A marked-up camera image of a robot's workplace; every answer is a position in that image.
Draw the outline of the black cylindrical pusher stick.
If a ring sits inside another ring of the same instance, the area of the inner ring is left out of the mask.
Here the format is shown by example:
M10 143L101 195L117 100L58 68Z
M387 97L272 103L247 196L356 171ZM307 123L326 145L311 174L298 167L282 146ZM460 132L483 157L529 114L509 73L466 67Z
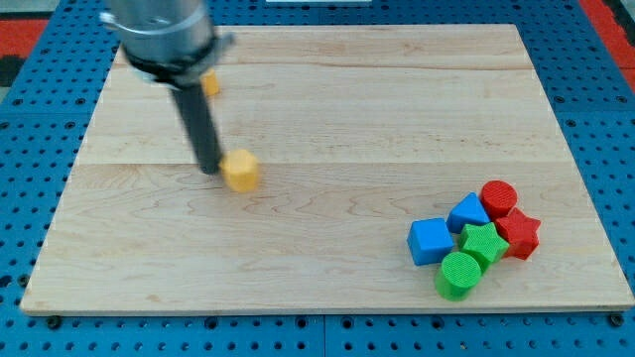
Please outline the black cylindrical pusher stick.
M206 175L217 174L222 149L202 86L172 89L171 94L200 170Z

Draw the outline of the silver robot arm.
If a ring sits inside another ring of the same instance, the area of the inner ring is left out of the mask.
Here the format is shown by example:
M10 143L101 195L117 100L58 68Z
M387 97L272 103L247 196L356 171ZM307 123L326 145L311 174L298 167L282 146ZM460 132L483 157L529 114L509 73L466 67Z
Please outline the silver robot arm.
M199 169L219 171L223 155L201 80L234 44L216 31L203 0L108 0L99 15L142 78L168 87Z

